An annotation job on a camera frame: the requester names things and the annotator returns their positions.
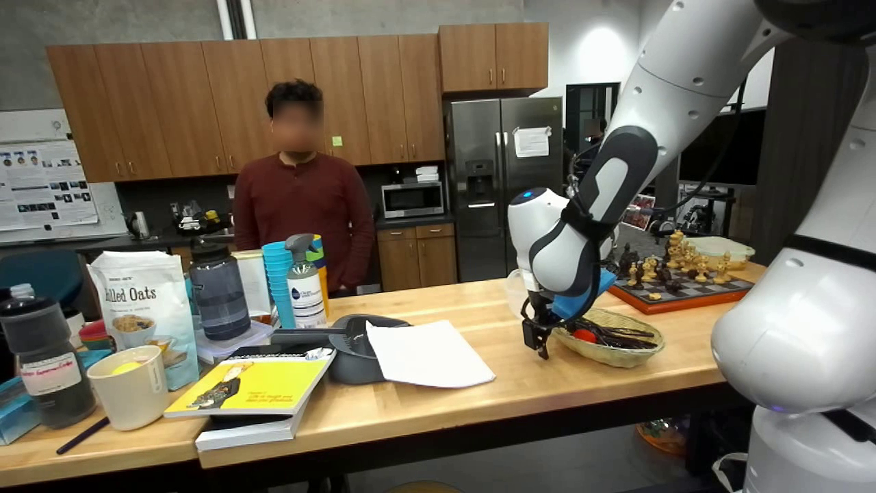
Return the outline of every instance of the oats bag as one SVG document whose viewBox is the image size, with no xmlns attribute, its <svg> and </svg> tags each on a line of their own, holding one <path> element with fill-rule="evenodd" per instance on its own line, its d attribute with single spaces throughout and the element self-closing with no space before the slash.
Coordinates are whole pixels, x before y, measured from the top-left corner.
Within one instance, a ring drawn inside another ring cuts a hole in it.
<svg viewBox="0 0 876 493">
<path fill-rule="evenodd" d="M 201 379 L 184 262 L 164 253 L 102 253 L 89 266 L 119 349 L 158 346 L 168 388 Z"/>
</svg>

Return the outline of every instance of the tray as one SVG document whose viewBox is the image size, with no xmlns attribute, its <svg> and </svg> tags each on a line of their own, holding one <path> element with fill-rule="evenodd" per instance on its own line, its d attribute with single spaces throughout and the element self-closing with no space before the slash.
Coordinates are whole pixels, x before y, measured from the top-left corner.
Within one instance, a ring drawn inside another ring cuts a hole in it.
<svg viewBox="0 0 876 493">
<path fill-rule="evenodd" d="M 640 288 L 613 286 L 607 292 L 632 305 L 638 313 L 651 316 L 651 313 L 673 313 L 673 309 L 695 309 L 710 305 L 740 302 L 751 288 L 754 281 L 735 276 L 725 286 L 681 280 L 681 292 L 669 292 L 666 286 L 640 286 Z"/>
</svg>

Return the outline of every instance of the maroon shirt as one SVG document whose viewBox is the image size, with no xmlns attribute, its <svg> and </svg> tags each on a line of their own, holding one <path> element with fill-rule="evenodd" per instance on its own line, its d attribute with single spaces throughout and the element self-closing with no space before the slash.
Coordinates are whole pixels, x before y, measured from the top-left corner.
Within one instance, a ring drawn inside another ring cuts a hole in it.
<svg viewBox="0 0 876 493">
<path fill-rule="evenodd" d="M 295 233 L 324 235 L 331 288 L 364 281 L 375 218 L 356 168 L 317 153 L 295 168 L 267 157 L 239 172 L 236 247 L 258 250 Z"/>
</svg>

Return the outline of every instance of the pen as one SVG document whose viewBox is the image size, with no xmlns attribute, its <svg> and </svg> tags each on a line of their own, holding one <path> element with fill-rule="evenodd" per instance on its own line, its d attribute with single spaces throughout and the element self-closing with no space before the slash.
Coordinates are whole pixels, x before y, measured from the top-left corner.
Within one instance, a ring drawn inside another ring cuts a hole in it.
<svg viewBox="0 0 876 493">
<path fill-rule="evenodd" d="M 109 425 L 109 416 L 105 416 L 102 422 L 90 425 L 89 429 L 82 429 L 80 435 L 74 435 L 69 444 L 64 444 L 56 455 L 67 455 L 72 451 L 76 444 L 89 440 L 93 433 L 100 433 L 102 428 Z"/>
</svg>

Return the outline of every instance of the yellow notebook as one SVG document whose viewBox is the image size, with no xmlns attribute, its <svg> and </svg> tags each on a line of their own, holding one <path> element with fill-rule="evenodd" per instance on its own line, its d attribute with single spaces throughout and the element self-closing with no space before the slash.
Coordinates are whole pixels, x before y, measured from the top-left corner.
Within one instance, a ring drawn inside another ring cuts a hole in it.
<svg viewBox="0 0 876 493">
<path fill-rule="evenodd" d="M 168 410 L 175 416 L 273 413 L 293 416 L 334 361 L 331 349 L 304 357 L 241 357 L 220 361 L 193 384 Z"/>
</svg>

